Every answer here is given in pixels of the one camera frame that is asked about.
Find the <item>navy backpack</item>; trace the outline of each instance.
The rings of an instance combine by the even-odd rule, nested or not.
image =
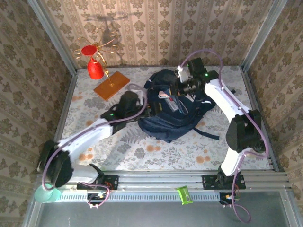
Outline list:
[[[215,106],[215,102],[201,91],[195,92],[195,99],[191,102],[185,96],[170,96],[170,102],[158,97],[160,91],[168,93],[172,84],[177,80],[175,73],[171,70],[161,70],[154,73],[145,83],[147,99],[152,102],[160,102],[162,111],[154,117],[141,118],[138,121],[140,128],[149,136],[167,143],[178,139],[192,129],[203,136],[218,140],[218,136],[202,132],[196,125],[203,115]],[[177,109],[172,109],[171,101]]]

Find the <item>patterned wallpaper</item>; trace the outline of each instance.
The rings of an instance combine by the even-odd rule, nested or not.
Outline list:
[[[177,65],[190,52],[216,50],[226,65],[240,65],[273,0],[41,0],[71,52],[84,36],[98,40],[96,27],[119,34],[109,65]],[[211,54],[207,65],[218,65]],[[86,67],[88,59],[77,60]]]
[[[0,1],[0,227],[19,226],[71,76],[26,0]]]
[[[251,68],[274,151],[303,213],[303,1],[290,0]]]

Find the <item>orange wooden board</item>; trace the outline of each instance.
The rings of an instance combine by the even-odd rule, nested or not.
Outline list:
[[[112,81],[113,86],[111,86],[109,79],[107,79],[94,89],[94,91],[105,101],[109,100],[115,93],[117,93],[130,81],[129,78],[118,71],[110,76],[110,80]]]

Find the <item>gray floor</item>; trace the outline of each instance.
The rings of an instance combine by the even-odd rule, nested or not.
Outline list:
[[[38,227],[287,227],[279,193],[243,193],[239,204],[252,215],[240,223],[230,208],[216,202],[181,206],[176,202],[105,203],[90,209],[86,203],[45,204]]]

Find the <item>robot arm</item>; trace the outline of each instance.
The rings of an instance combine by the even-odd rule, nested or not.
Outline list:
[[[66,183],[84,182],[102,184],[103,172],[95,165],[88,166],[74,163],[79,155],[87,150],[92,144],[110,137],[122,128],[129,121],[121,121],[137,114],[143,106],[143,94],[140,91],[126,91],[118,104],[103,113],[92,125],[82,131],[58,141],[49,140],[44,144],[40,154],[38,171],[44,170],[46,163],[58,149],[61,151],[50,162],[46,175],[55,187],[61,187]],[[147,107],[138,115],[138,118],[151,117],[161,111],[160,103],[148,102]]]
[[[187,95],[190,93],[194,94],[197,89],[202,90],[216,102],[230,123],[226,133],[226,141],[229,147],[225,160],[219,167],[217,175],[219,184],[223,187],[223,184],[226,185],[226,183],[232,181],[239,161],[245,152],[251,149],[254,149],[258,153],[265,151],[260,134],[247,119],[243,111],[246,112],[259,127],[261,126],[261,114],[258,110],[252,111],[244,106],[228,90],[222,81],[220,84],[216,71],[207,72],[201,58],[189,61],[187,66],[193,78],[188,79],[189,76],[187,73],[181,67],[178,67],[179,81],[171,87],[171,94],[178,96]]]

